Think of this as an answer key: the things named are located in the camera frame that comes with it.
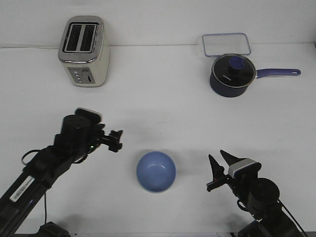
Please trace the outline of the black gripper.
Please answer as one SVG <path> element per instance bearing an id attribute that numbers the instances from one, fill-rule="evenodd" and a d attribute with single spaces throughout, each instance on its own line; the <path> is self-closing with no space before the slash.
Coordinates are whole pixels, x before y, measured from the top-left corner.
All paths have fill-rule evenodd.
<path id="1" fill-rule="evenodd" d="M 228 173 L 236 174 L 240 169 L 241 159 L 229 154 L 228 152 L 225 152 L 224 150 L 220 150 L 220 154 L 229 166 Z M 246 194 L 247 190 L 244 185 L 243 175 L 237 175 L 236 177 L 231 177 L 229 174 L 225 175 L 224 167 L 221 166 L 211 154 L 208 155 L 208 158 L 213 177 L 212 182 L 206 184 L 206 190 L 208 192 L 227 184 L 231 188 L 234 195 Z"/>
<path id="2" fill-rule="evenodd" d="M 88 138 L 89 150 L 94 151 L 100 145 L 108 146 L 108 150 L 111 152 L 118 152 L 121 150 L 122 143 L 120 143 L 120 138 L 123 134 L 123 130 L 112 130 L 108 136 L 105 135 L 104 128 L 105 125 L 102 123 L 98 123 L 92 127 Z"/>

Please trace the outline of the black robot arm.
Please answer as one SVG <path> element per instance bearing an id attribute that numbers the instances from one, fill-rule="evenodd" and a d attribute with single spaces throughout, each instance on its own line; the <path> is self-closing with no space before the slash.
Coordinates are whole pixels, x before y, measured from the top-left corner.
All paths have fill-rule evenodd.
<path id="1" fill-rule="evenodd" d="M 98 114 L 78 109 L 63 118 L 53 145 L 37 154 L 25 165 L 21 175 L 0 199 L 0 235 L 12 236 L 41 197 L 72 164 L 81 163 L 104 144 L 112 152 L 122 148 L 122 130 L 105 135 L 105 125 Z"/>
<path id="2" fill-rule="evenodd" d="M 229 166 L 224 173 L 212 155 L 208 156 L 213 180 L 207 191 L 227 184 L 237 197 L 238 207 L 251 214 L 253 221 L 240 230 L 239 237 L 305 237 L 307 234 L 280 201 L 278 186 L 267 178 L 260 178 L 261 163 L 250 158 L 237 158 L 223 150 L 220 154 Z"/>

